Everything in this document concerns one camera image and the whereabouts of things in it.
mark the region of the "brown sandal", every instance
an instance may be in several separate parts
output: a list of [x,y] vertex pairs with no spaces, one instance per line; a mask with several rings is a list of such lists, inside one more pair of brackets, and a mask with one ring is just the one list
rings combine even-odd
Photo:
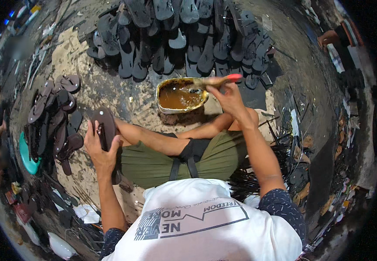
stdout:
[[[114,123],[114,116],[112,111],[105,107],[98,108],[98,110],[94,113],[93,117],[91,118],[93,131],[96,131],[96,121],[99,122],[99,128],[97,129],[97,133],[100,138],[102,149],[104,151],[109,151],[112,146],[113,138],[117,134],[119,134],[119,131],[116,129],[116,124]],[[120,183],[121,180],[122,177],[120,176],[120,172],[118,171],[118,165],[116,164],[116,167],[112,172],[112,183],[113,185],[117,185]]]

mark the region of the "green shorts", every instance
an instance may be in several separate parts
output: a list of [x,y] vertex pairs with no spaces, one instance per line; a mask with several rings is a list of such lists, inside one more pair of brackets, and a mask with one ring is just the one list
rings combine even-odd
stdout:
[[[200,178],[227,180],[247,155],[247,146],[241,131],[223,131],[214,137],[199,162]],[[123,147],[122,174],[136,185],[148,189],[169,180],[173,159],[145,146]],[[191,178],[186,164],[181,164],[177,180]]]

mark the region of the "right hand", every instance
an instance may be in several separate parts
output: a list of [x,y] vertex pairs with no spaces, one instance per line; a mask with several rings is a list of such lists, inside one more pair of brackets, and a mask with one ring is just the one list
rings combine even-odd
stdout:
[[238,119],[241,115],[248,114],[247,108],[242,101],[241,93],[235,83],[225,83],[221,88],[223,88],[224,94],[212,86],[207,86],[206,90],[212,93],[220,102],[222,109],[234,118]]

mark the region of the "white paper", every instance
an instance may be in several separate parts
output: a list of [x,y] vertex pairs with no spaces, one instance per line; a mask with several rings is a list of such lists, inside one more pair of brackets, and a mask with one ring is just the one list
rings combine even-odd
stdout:
[[77,215],[78,218],[82,218],[87,215],[87,211],[82,205],[78,205],[77,207],[72,207],[72,209],[74,209],[75,214]]
[[87,211],[87,215],[82,219],[84,224],[93,224],[100,221],[100,216],[94,211],[90,205],[83,205],[83,208]]

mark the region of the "teal plastic lid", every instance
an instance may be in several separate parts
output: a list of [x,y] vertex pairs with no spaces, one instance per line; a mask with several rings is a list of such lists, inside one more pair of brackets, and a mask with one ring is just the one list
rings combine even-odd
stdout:
[[29,149],[28,149],[28,145],[26,144],[24,132],[22,132],[20,134],[19,151],[20,151],[20,157],[22,158],[22,162],[23,162],[23,165],[25,166],[26,170],[30,174],[35,175],[36,172],[38,171],[40,160],[42,158],[39,158],[37,163],[34,162],[32,159],[29,160]]

